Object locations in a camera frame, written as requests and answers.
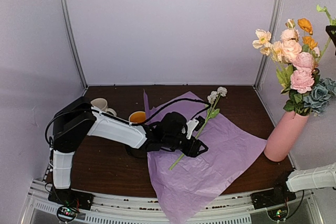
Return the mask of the yellow flower stem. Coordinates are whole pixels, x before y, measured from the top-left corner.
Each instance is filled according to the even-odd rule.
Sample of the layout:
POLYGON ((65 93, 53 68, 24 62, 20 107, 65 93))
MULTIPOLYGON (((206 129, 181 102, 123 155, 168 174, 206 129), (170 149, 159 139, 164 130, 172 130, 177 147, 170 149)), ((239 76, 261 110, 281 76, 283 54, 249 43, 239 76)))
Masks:
POLYGON ((329 20, 329 25, 325 27, 325 32, 327 33, 328 40, 323 48, 322 51, 320 51, 320 57, 322 57, 327 50, 330 42, 333 42, 335 46, 335 18, 332 18, 331 14, 329 13, 328 9, 326 6, 321 7, 319 4, 316 6, 317 12, 323 12, 326 14, 328 20, 329 20))

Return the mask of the orange flower stem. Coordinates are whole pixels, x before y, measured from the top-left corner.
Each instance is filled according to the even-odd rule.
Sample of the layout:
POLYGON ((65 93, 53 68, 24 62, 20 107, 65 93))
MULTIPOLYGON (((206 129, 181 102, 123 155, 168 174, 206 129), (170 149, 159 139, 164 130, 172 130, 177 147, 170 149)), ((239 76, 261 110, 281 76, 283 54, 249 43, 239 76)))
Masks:
POLYGON ((302 42, 307 45, 311 50, 317 47, 318 43, 312 38, 313 27, 311 22, 306 18, 298 19, 298 26, 304 31, 302 42))

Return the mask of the peach pink rose stem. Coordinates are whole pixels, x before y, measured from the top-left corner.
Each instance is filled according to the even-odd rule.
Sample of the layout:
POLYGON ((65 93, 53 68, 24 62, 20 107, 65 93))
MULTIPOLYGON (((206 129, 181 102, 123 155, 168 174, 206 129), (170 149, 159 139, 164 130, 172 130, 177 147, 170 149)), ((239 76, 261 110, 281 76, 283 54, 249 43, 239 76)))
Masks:
POLYGON ((299 44, 299 31, 296 28, 295 21, 293 19, 287 19, 285 25, 287 28, 281 33, 280 48, 285 61, 290 63, 302 52, 302 46, 299 44))

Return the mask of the purple tissue paper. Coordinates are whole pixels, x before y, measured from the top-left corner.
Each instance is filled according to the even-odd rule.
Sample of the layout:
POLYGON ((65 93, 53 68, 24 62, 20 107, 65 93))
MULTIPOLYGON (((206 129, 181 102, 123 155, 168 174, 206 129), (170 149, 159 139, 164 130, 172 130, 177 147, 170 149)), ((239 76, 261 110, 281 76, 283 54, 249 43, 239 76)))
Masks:
POLYGON ((210 119, 199 139, 208 151, 197 158, 181 152, 148 152, 151 184, 170 223, 186 223, 244 173, 263 152, 266 140, 251 135, 222 114, 210 119))

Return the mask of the white flower stem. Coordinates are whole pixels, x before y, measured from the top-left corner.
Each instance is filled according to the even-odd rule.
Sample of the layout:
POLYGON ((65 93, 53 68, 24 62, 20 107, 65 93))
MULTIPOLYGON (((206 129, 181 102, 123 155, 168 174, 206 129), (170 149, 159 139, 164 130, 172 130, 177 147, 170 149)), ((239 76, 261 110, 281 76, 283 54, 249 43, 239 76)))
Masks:
POLYGON ((200 136, 200 134, 202 133, 204 127, 206 126, 206 124, 208 123, 208 121, 210 119, 215 118, 219 112, 220 109, 217 109, 216 106, 220 100, 221 97, 226 97, 227 95, 227 89, 225 87, 218 87, 217 90, 211 91, 211 93, 207 96, 207 102, 200 100, 200 99, 187 99, 187 98, 181 98, 181 99, 175 99, 173 100, 174 102, 177 101, 192 101, 192 102, 197 102, 197 103, 202 103, 205 104, 205 108, 198 111, 193 117, 192 119, 194 119, 197 115, 201 114, 203 111, 206 111, 206 118, 205 121, 203 123, 203 125, 201 126, 201 128, 199 130, 197 130, 197 135, 196 135, 196 139, 198 139, 198 137, 200 136))

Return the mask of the pink carnation flower stem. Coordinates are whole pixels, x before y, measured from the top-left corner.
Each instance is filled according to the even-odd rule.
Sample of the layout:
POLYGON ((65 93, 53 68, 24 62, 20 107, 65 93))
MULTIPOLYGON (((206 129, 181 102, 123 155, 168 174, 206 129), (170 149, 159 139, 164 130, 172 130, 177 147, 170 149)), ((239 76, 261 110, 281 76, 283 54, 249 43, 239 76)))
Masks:
POLYGON ((320 78, 316 58, 314 54, 303 51, 290 63, 293 65, 293 74, 290 77, 291 86, 289 92, 286 93, 288 100, 284 105, 284 110, 306 116, 311 112, 310 109, 304 108, 303 98, 310 94, 320 78))

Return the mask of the peach poppy flower stem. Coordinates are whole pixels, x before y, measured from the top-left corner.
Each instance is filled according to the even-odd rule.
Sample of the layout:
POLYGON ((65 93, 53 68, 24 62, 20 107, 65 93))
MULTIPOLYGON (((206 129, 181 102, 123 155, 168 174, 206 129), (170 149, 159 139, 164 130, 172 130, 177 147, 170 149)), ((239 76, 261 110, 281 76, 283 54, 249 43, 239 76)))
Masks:
POLYGON ((272 34, 269 31, 256 29, 255 34, 257 39, 253 41, 253 47, 259 49, 260 53, 269 56, 274 62, 283 63, 283 50, 281 42, 276 41, 273 44, 270 42, 272 34))

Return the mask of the blue hydrangea flower stem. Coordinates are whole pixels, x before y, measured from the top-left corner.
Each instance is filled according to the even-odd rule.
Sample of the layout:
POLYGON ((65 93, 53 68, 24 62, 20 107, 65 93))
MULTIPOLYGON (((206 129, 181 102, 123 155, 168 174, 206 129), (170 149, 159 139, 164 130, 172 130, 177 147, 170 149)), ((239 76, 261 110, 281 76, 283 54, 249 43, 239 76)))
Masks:
POLYGON ((309 95, 303 98, 304 108, 310 109, 315 115, 322 116, 329 102, 335 99, 335 80, 321 79, 309 95))

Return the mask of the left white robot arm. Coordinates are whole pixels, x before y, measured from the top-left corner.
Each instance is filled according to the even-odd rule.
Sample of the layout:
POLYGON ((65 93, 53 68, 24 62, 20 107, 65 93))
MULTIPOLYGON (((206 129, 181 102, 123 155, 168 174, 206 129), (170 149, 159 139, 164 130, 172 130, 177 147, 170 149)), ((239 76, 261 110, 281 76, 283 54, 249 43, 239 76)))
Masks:
POLYGON ((53 154, 56 198, 64 205, 71 205, 76 199, 75 192, 70 190, 72 159, 86 136, 105 138, 146 152, 180 150, 192 158, 208 151, 208 147, 193 136, 193 132, 205 124, 199 113, 190 120, 178 112, 169 112, 160 121, 152 122, 153 118, 150 116, 141 123, 129 122, 99 109, 85 97, 56 113, 48 124, 53 127, 52 137, 46 138, 53 154))

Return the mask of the pink cylindrical vase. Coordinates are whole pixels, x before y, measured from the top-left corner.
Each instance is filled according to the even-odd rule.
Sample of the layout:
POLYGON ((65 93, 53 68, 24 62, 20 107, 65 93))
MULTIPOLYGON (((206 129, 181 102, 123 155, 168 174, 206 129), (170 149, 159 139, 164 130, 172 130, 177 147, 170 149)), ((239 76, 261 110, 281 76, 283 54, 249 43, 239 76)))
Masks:
POLYGON ((281 162, 299 138, 309 116, 294 111, 285 112, 267 139, 264 155, 273 162, 281 162))

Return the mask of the white mug yellow inside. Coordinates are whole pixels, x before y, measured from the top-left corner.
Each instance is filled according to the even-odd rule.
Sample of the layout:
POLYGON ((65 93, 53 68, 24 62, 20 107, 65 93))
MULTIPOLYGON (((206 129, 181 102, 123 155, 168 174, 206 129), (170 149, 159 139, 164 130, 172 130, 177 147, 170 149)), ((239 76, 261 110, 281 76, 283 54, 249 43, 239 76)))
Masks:
POLYGON ((146 113, 144 111, 136 111, 129 116, 129 121, 132 123, 143 123, 145 120, 146 113))

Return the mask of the front aluminium rail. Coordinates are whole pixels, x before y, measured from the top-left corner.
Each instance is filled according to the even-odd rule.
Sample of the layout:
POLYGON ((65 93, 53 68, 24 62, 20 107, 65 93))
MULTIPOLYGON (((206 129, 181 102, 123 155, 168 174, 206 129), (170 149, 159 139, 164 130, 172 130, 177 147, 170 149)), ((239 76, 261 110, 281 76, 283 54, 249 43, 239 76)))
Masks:
POLYGON ((71 201, 33 180, 20 223, 323 223, 314 194, 279 187, 222 195, 201 207, 191 197, 117 196, 73 190, 71 201))

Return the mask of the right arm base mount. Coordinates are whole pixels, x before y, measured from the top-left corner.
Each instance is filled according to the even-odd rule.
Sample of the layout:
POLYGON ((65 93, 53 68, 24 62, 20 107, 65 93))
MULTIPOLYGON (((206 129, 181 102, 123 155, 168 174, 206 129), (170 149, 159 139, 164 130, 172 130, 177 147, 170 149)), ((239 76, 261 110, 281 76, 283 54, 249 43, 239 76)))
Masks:
POLYGON ((274 189, 251 194, 255 210, 266 209, 270 220, 275 222, 285 221, 289 217, 289 202, 296 200, 295 193, 275 192, 274 189))

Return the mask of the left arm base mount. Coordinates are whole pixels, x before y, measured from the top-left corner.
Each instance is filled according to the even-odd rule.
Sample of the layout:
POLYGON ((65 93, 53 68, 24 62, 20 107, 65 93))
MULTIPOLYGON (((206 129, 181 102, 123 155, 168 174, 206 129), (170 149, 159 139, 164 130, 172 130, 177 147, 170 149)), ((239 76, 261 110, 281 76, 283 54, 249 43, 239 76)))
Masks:
POLYGON ((48 200, 57 203, 56 217, 61 222, 71 222, 84 217, 84 210, 90 210, 93 203, 93 194, 71 191, 70 194, 52 193, 48 200))

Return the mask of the left aluminium frame post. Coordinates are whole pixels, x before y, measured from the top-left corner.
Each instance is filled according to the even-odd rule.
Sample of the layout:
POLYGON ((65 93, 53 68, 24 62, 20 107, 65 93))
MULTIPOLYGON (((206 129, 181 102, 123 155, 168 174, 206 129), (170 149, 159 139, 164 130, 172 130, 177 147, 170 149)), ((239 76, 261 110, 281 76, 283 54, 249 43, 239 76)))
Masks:
POLYGON ((67 35, 71 55, 72 55, 72 58, 74 60, 74 64, 75 64, 75 67, 76 67, 76 71, 77 71, 77 74, 79 76, 82 88, 84 90, 87 90, 88 84, 87 84, 87 81, 86 81, 86 78, 85 78, 85 74, 84 74, 84 71, 83 71, 83 68, 82 68, 82 64, 81 64, 80 59, 79 59, 78 49, 77 49, 77 45, 76 45, 76 41, 75 41, 75 37, 74 37, 73 28, 72 28, 72 25, 71 25, 70 13, 69 13, 67 0, 60 0, 60 4, 61 4, 61 10, 62 10, 64 23, 65 23, 66 35, 67 35))

